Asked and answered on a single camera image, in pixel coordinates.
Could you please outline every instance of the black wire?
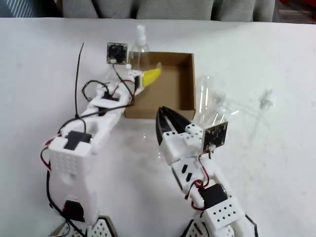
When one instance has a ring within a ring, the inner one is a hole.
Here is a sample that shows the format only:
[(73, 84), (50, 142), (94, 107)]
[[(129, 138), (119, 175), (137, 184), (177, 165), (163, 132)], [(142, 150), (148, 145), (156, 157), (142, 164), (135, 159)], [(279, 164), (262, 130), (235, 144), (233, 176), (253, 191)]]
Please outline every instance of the black wire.
[(103, 114), (104, 112), (109, 112), (109, 111), (112, 111), (112, 110), (116, 110), (116, 109), (121, 109), (121, 108), (127, 108), (127, 107), (130, 107), (132, 106), (131, 104), (128, 104), (128, 105), (122, 105), (122, 106), (117, 106), (117, 107), (114, 107), (114, 108), (104, 108), (103, 110), (99, 110), (97, 112), (93, 112), (93, 113), (90, 113), (90, 114), (87, 114), (87, 115), (83, 115), (81, 116), (80, 118), (71, 118), (70, 120), (64, 122), (64, 124), (60, 127), (60, 129), (58, 130), (57, 134), (61, 132), (61, 129), (66, 126), (67, 124), (69, 124), (70, 122), (72, 121), (76, 121), (78, 119), (83, 119), (83, 118), (86, 118), (86, 117), (90, 117), (90, 116), (93, 116), (93, 115), (99, 115), (99, 114)]
[(66, 224), (68, 225), (68, 231), (67, 231), (67, 233), (63, 234), (62, 236), (54, 235), (53, 237), (64, 237), (64, 236), (67, 236), (67, 235), (69, 234), (69, 232), (70, 232), (70, 225), (69, 225), (69, 223), (68, 223), (67, 221), (66, 221)]
[(83, 126), (84, 126), (83, 130), (84, 130), (84, 133), (86, 133), (87, 132), (87, 124), (85, 123), (84, 119), (82, 119), (81, 117), (78, 116), (77, 118), (83, 122)]
[(208, 229), (207, 229), (207, 227), (206, 227), (205, 222), (202, 222), (202, 224), (204, 225), (204, 227), (205, 227), (205, 229), (206, 229), (206, 232), (207, 232), (207, 237), (210, 237), (210, 235), (209, 235), (209, 232), (208, 232)]
[(257, 224), (246, 214), (246, 218), (251, 222), (255, 229), (255, 237), (259, 237)]
[(115, 67), (114, 67), (114, 64), (112, 64), (112, 67), (113, 67), (113, 69), (114, 69), (114, 71), (115, 71), (115, 73), (116, 73), (116, 75), (118, 76), (118, 79), (120, 80), (120, 82), (122, 82), (124, 85), (125, 85), (125, 87), (126, 87), (126, 89), (128, 90), (128, 92), (129, 92), (129, 94), (130, 94), (130, 96), (131, 96), (131, 104), (134, 104), (134, 101), (135, 101), (135, 98), (134, 98), (134, 94), (132, 93), (132, 91), (129, 89), (129, 87), (126, 85), (126, 83), (124, 82), (124, 80), (120, 77), (120, 75), (118, 74), (118, 72), (117, 72), (117, 70), (115, 69)]
[(82, 237), (85, 237), (85, 235), (82, 233), (82, 231), (77, 226), (75, 226), (75, 224), (68, 217), (64, 216), (62, 210), (60, 210), (59, 207), (51, 199), (51, 196), (50, 196), (50, 193), (49, 193), (49, 178), (50, 178), (50, 174), (49, 174), (49, 171), (47, 171), (47, 175), (46, 175), (46, 194), (47, 194), (47, 198), (48, 198), (48, 201), (49, 201), (50, 205), (53, 206), (56, 209), (56, 211), (65, 219), (65, 221), (69, 225), (71, 225), (75, 229), (75, 231), (77, 231), (79, 233), (79, 235), (81, 235)]
[(83, 88), (81, 89), (81, 92), (83, 93), (83, 96), (85, 97), (85, 99), (86, 99), (87, 101), (91, 101), (92, 98), (86, 96), (86, 94), (85, 94), (85, 89), (86, 89), (86, 87), (87, 87), (90, 83), (92, 83), (92, 82), (95, 82), (95, 83), (98, 83), (98, 84), (102, 85), (103, 87), (106, 88), (107, 92), (110, 93), (110, 92), (109, 92), (109, 88), (108, 88), (108, 86), (107, 86), (107, 84), (108, 84), (109, 82), (103, 83), (103, 82), (98, 81), (98, 80), (90, 80), (90, 81), (88, 81), (88, 82), (83, 86)]
[(79, 65), (80, 65), (80, 58), (81, 58), (81, 52), (83, 48), (84, 42), (82, 43), (79, 57), (78, 57), (78, 64), (77, 64), (77, 73), (76, 73), (76, 83), (75, 83), (75, 108), (76, 108), (76, 115), (78, 115), (78, 106), (77, 106), (77, 87), (78, 87), (78, 73), (79, 73)]

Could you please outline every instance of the circuit board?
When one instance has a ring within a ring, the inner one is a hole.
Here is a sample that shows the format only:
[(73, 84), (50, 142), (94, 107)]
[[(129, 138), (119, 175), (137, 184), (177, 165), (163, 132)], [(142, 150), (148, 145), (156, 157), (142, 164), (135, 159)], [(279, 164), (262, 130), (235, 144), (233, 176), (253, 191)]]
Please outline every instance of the circuit board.
[(107, 63), (126, 64), (127, 44), (108, 43)]
[(203, 152), (208, 152), (211, 146), (220, 147), (224, 145), (228, 122), (206, 128), (203, 137)]

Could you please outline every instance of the spray bottle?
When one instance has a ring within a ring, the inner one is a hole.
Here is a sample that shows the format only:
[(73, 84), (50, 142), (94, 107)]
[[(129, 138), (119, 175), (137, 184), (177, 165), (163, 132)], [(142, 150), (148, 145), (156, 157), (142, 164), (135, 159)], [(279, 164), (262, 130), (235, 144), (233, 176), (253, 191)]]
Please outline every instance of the spray bottle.
[(145, 26), (137, 26), (137, 39), (132, 46), (129, 63), (133, 70), (148, 71), (150, 69), (149, 62), (149, 47), (146, 42)]

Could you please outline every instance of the cable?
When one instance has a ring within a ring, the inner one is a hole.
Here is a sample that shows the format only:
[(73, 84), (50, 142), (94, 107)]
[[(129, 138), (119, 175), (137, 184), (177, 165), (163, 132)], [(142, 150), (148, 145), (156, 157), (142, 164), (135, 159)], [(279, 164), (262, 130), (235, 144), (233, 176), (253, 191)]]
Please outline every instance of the cable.
[(202, 224), (204, 225), (204, 227), (205, 227), (205, 230), (206, 230), (206, 232), (207, 232), (207, 237), (210, 237), (210, 235), (209, 235), (209, 232), (208, 232), (208, 229), (207, 229), (207, 227), (206, 227), (206, 224), (205, 224), (205, 222), (202, 222)]
[(47, 175), (46, 175), (46, 194), (47, 194), (47, 198), (48, 198), (48, 201), (49, 201), (50, 205), (56, 209), (56, 211), (65, 219), (65, 221), (69, 225), (71, 225), (75, 229), (75, 231), (77, 231), (79, 233), (79, 235), (81, 235), (82, 237), (85, 237), (85, 235), (82, 233), (82, 231), (77, 226), (75, 226), (75, 224), (68, 217), (64, 216), (63, 212), (59, 209), (59, 207), (51, 199), (51, 196), (50, 196), (50, 193), (49, 193), (49, 178), (50, 178), (50, 174), (49, 174), (49, 171), (47, 171)]
[(86, 133), (87, 124), (85, 123), (85, 121), (84, 121), (83, 119), (81, 119), (81, 118), (79, 117), (79, 114), (78, 114), (78, 105), (77, 105), (78, 74), (79, 74), (79, 65), (80, 65), (80, 58), (81, 58), (81, 52), (82, 52), (82, 49), (83, 49), (83, 45), (84, 45), (84, 42), (82, 43), (82, 46), (81, 46), (81, 49), (80, 49), (80, 52), (79, 52), (78, 64), (77, 64), (77, 73), (76, 73), (76, 82), (75, 82), (75, 110), (76, 110), (75, 117), (76, 117), (76, 118), (79, 118), (79, 119), (83, 122), (83, 125), (84, 125), (84, 132)]
[[(135, 82), (133, 82), (132, 80), (123, 80), (123, 81), (129, 81), (129, 82), (132, 82), (132, 83), (134, 83), (135, 84)], [(114, 89), (114, 91), (113, 91), (113, 93), (112, 93), (112, 96), (114, 95), (114, 93), (116, 92), (116, 90), (118, 89), (118, 87), (119, 87), (119, 84), (115, 87), (115, 89)]]
[(120, 75), (118, 74), (117, 70), (116, 70), (115, 67), (114, 67), (114, 64), (112, 64), (112, 67), (113, 67), (113, 69), (114, 69), (116, 75), (118, 76), (118, 79), (125, 85), (125, 87), (126, 87), (126, 89), (128, 90), (130, 96), (132, 97), (130, 103), (131, 103), (131, 104), (134, 104), (134, 100), (135, 100), (134, 94), (133, 94), (132, 91), (129, 89), (129, 87), (126, 85), (126, 83), (124, 82), (124, 80), (120, 77)]
[[(128, 104), (128, 105), (122, 105), (122, 106), (117, 106), (117, 107), (114, 107), (114, 108), (104, 108), (103, 110), (99, 110), (97, 112), (93, 112), (93, 113), (90, 113), (90, 114), (87, 114), (87, 115), (83, 115), (81, 116), (80, 118), (83, 119), (83, 118), (86, 118), (86, 117), (90, 117), (90, 116), (93, 116), (93, 115), (99, 115), (99, 114), (103, 114), (104, 112), (109, 112), (109, 111), (112, 111), (112, 110), (116, 110), (116, 109), (121, 109), (121, 108), (127, 108), (127, 107), (130, 107), (132, 106), (131, 104)], [(72, 121), (75, 121), (75, 120), (78, 120), (79, 118), (71, 118), (70, 120), (64, 122), (64, 124), (60, 127), (60, 129), (58, 130), (58, 133), (61, 132), (61, 129), (66, 126), (67, 124), (69, 124), (70, 122)]]
[[(188, 191), (188, 193), (187, 193), (187, 194), (185, 195), (185, 197), (184, 197), (185, 200), (187, 200), (187, 199), (189, 198), (190, 191), (191, 191), (191, 188), (193, 187), (193, 185), (195, 185), (196, 188), (198, 188), (198, 189), (204, 189), (204, 188), (207, 187), (208, 184), (209, 184), (209, 176), (208, 176), (208, 173), (207, 173), (207, 171), (206, 171), (204, 165), (202, 164), (202, 162), (201, 162), (201, 160), (200, 160), (200, 157), (201, 157), (203, 154), (205, 154), (205, 153), (201, 153), (200, 155), (198, 155), (197, 159), (198, 159), (199, 163), (200, 163), (201, 166), (202, 166), (202, 169), (203, 169), (203, 171), (204, 171), (204, 174), (205, 174), (205, 176), (206, 176), (206, 178), (207, 178), (207, 182), (206, 182), (206, 184), (203, 184), (203, 181), (202, 181), (201, 179), (195, 179), (195, 180), (191, 183), (191, 186), (190, 186), (190, 188), (189, 188), (189, 191)], [(191, 201), (191, 207), (192, 207), (194, 210), (197, 210), (197, 211), (204, 211), (204, 208), (199, 208), (199, 207), (194, 206), (193, 201)]]
[(84, 119), (82, 119), (81, 117), (78, 116), (78, 119), (80, 119), (83, 122), (83, 126), (84, 126), (83, 132), (86, 133), (87, 132), (87, 124), (85, 123)]
[(67, 233), (65, 233), (65, 234), (63, 234), (63, 235), (61, 235), (61, 236), (50, 236), (50, 237), (64, 237), (64, 236), (67, 236), (67, 235), (69, 234), (69, 232), (70, 232), (70, 225), (69, 225), (68, 222), (66, 222), (66, 224), (68, 225), (68, 231), (67, 231)]
[(200, 157), (201, 157), (203, 154), (204, 154), (204, 153), (200, 154), (200, 155), (197, 157), (197, 159), (198, 159), (199, 163), (201, 164), (202, 169), (203, 169), (203, 171), (204, 171), (204, 174), (205, 174), (205, 176), (206, 176), (206, 178), (207, 178), (206, 184), (203, 185), (203, 188), (205, 188), (205, 187), (207, 187), (208, 184), (209, 184), (209, 176), (208, 176), (208, 173), (207, 173), (207, 171), (206, 171), (204, 165), (202, 164), (202, 162), (201, 162), (201, 160), (200, 160)]
[(40, 152), (40, 159), (41, 159), (41, 161), (43, 162), (43, 164), (46, 166), (47, 170), (48, 170), (48, 171), (51, 171), (50, 165), (47, 164), (47, 162), (46, 162), (46, 161), (44, 160), (44, 158), (43, 158), (43, 152), (44, 152), (45, 150), (47, 150), (47, 149), (48, 149), (48, 146), (45, 147), (45, 148)]
[(259, 237), (257, 224), (246, 214), (246, 218), (251, 222), (255, 229), (255, 237)]
[(77, 106), (77, 87), (78, 87), (78, 73), (79, 73), (79, 65), (80, 65), (80, 58), (81, 58), (81, 52), (83, 48), (84, 42), (82, 43), (79, 57), (78, 57), (78, 64), (77, 64), (77, 73), (76, 73), (76, 83), (75, 83), (75, 109), (76, 109), (76, 115), (78, 115), (78, 106)]
[(197, 210), (197, 211), (205, 211), (204, 208), (198, 208), (198, 207), (194, 206), (194, 202), (193, 202), (193, 201), (191, 201), (191, 207), (192, 207), (194, 210)]
[(81, 92), (83, 93), (83, 96), (85, 97), (85, 99), (86, 99), (87, 101), (91, 101), (92, 98), (86, 96), (86, 94), (85, 94), (85, 89), (88, 87), (88, 85), (89, 85), (90, 83), (93, 83), (93, 82), (98, 83), (98, 84), (102, 85), (103, 87), (105, 87), (106, 90), (107, 90), (107, 92), (109, 93), (109, 88), (108, 88), (108, 86), (107, 86), (107, 84), (108, 84), (109, 82), (103, 83), (103, 82), (98, 81), (98, 80), (90, 80), (90, 81), (88, 81), (88, 82), (83, 86), (83, 88), (81, 89)]

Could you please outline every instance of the red wire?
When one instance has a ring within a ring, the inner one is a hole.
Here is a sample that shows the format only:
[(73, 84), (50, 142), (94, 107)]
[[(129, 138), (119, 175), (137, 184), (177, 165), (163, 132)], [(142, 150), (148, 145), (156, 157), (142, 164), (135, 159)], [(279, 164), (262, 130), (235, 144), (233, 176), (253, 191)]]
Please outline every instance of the red wire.
[(194, 206), (193, 201), (191, 201), (191, 207), (192, 207), (194, 210), (197, 210), (197, 211), (205, 211), (204, 208), (198, 208), (198, 207)]
[(205, 175), (206, 175), (206, 178), (207, 178), (207, 182), (206, 182), (206, 184), (203, 186), (203, 188), (205, 188), (205, 187), (207, 187), (208, 184), (209, 184), (209, 176), (208, 176), (208, 173), (207, 173), (207, 171), (206, 171), (204, 165), (202, 165), (202, 162), (201, 162), (201, 160), (200, 160), (201, 155), (199, 155), (199, 156), (197, 157), (197, 159), (198, 159), (199, 163), (201, 164), (202, 169), (203, 169), (203, 171), (204, 171), (204, 173), (205, 173)]
[[(134, 83), (135, 84), (135, 82), (133, 82), (132, 80), (123, 80), (123, 81), (129, 81), (129, 82), (132, 82), (132, 83)], [(112, 93), (112, 96), (114, 95), (114, 93), (116, 92), (116, 90), (118, 89), (118, 87), (119, 87), (119, 84), (115, 87), (115, 89), (114, 89), (114, 91), (113, 91), (113, 93)]]
[(45, 151), (45, 150), (47, 150), (48, 149), (48, 147), (45, 147), (43, 150), (42, 150), (42, 152), (40, 153), (40, 159), (41, 159), (41, 161), (43, 162), (43, 164), (46, 166), (46, 168), (49, 170), (49, 171), (51, 171), (51, 168), (50, 168), (50, 165), (49, 164), (47, 164), (47, 162), (44, 160), (44, 158), (43, 158), (43, 152)]
[[(208, 184), (209, 184), (209, 176), (208, 176), (208, 173), (207, 173), (207, 171), (206, 171), (204, 165), (202, 164), (202, 162), (201, 162), (201, 160), (200, 160), (200, 157), (201, 157), (203, 154), (205, 154), (205, 153), (200, 154), (200, 155), (197, 157), (197, 159), (198, 159), (199, 163), (200, 163), (201, 166), (202, 166), (202, 169), (203, 169), (204, 174), (205, 174), (206, 177), (207, 177), (207, 182), (206, 182), (206, 184), (204, 185), (204, 184), (203, 184), (203, 181), (202, 181), (201, 179), (195, 179), (195, 180), (191, 183), (191, 186), (190, 186), (190, 188), (189, 188), (189, 191), (188, 191), (188, 193), (187, 193), (187, 194), (185, 195), (185, 197), (184, 197), (185, 200), (187, 200), (187, 199), (189, 198), (189, 194), (190, 194), (190, 191), (191, 191), (191, 188), (193, 187), (193, 185), (195, 185), (198, 189), (204, 189), (204, 188), (207, 187)], [(194, 210), (204, 211), (204, 209), (198, 208), (198, 207), (194, 206), (193, 201), (191, 201), (191, 207), (192, 207)]]

